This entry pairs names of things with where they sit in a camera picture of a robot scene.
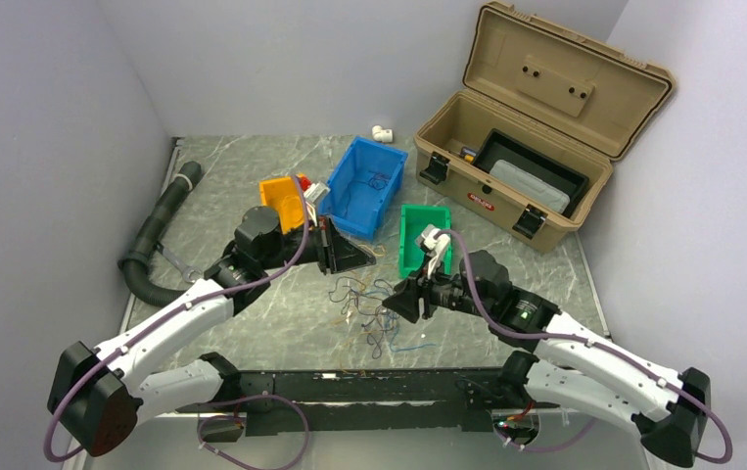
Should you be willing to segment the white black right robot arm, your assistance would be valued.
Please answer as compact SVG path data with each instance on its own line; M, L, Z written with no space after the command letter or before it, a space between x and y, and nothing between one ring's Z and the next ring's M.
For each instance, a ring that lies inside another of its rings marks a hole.
M514 286L507 268L487 251L470 253L456 274L423 262L382 305L411 323L439 307L483 318L514 349L496 383L503 402L572 408L627 430L671 465L694 465L707 424L709 377L611 343L558 305Z

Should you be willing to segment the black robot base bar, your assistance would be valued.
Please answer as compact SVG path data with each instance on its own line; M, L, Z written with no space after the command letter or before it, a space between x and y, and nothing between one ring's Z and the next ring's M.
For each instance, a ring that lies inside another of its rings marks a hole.
M545 404L525 389L537 364L531 354L513 352L500 367L241 370L237 385L178 410L238 413L249 437L297 431L302 416L320 432L489 432L494 421Z

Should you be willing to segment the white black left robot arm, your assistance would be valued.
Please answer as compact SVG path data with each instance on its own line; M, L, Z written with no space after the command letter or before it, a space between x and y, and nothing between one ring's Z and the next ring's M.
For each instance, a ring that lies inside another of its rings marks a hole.
M60 355L48 398L53 433L63 426L91 456L118 447L143 422L194 403L216 411L240 394L240 373L225 357L205 353L189 365L158 372L166 358L245 310L273 279L295 265L314 263L323 274L375 264L372 253L340 233L327 215L283 232L278 212L249 209L219 258L189 289L136 327L89 348L81 342Z

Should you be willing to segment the white pipe elbow fitting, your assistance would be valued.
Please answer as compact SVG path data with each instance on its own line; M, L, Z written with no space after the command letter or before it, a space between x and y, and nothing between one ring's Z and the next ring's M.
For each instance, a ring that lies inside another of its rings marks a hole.
M380 142L380 143L393 143L394 142L394 133L390 128L385 128L381 125L374 125L371 128L371 136L374 141Z

